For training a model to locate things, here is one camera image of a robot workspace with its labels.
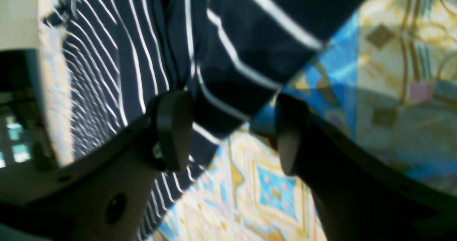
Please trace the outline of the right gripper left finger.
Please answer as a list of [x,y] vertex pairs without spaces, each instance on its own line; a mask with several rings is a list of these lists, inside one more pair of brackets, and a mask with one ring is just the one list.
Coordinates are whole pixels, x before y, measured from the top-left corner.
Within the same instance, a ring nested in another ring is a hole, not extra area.
[[31,159],[1,169],[1,229],[26,239],[130,241],[155,180],[186,169],[192,95],[169,91],[90,155],[58,166],[47,132],[30,131]]

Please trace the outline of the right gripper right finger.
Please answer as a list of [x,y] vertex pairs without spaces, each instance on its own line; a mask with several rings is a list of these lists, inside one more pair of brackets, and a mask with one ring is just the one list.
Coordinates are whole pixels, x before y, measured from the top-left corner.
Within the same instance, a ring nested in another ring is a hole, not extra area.
[[390,169],[307,104],[279,94],[282,170],[311,190],[328,241],[455,241],[456,198]]

